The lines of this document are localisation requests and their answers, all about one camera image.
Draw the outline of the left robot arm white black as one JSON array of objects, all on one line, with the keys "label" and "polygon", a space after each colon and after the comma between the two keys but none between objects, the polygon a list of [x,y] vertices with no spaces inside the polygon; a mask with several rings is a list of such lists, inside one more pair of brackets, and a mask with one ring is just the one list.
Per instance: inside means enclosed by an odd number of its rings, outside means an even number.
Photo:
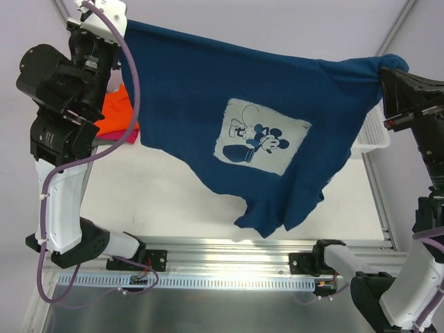
[{"label": "left robot arm white black", "polygon": [[80,216],[99,131],[96,122],[103,118],[119,48],[77,28],[71,32],[69,49],[66,57],[51,45],[40,44],[20,62],[17,88],[38,106],[30,139],[42,195],[39,225],[26,244],[50,253],[60,268],[107,255],[139,269],[146,260],[139,239],[107,231]]}]

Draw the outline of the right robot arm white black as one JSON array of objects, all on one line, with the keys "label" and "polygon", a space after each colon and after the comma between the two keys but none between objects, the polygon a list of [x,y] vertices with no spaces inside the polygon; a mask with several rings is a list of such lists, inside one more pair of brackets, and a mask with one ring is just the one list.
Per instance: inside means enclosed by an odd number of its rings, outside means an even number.
[{"label": "right robot arm white black", "polygon": [[379,71],[384,125],[409,129],[426,167],[429,195],[418,199],[411,249],[396,275],[365,263],[339,240],[315,243],[315,273],[348,283],[355,307],[375,332],[435,332],[443,304],[443,82],[384,67]]}]

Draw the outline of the blue t-shirt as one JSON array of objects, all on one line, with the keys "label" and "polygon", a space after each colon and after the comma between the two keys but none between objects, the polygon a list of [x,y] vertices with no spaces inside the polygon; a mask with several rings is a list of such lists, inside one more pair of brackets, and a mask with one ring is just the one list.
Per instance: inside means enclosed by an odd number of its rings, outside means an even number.
[{"label": "blue t-shirt", "polygon": [[128,22],[139,75],[141,143],[186,163],[216,194],[238,196],[240,228],[300,225],[346,164],[398,55],[332,62],[247,49]]}]

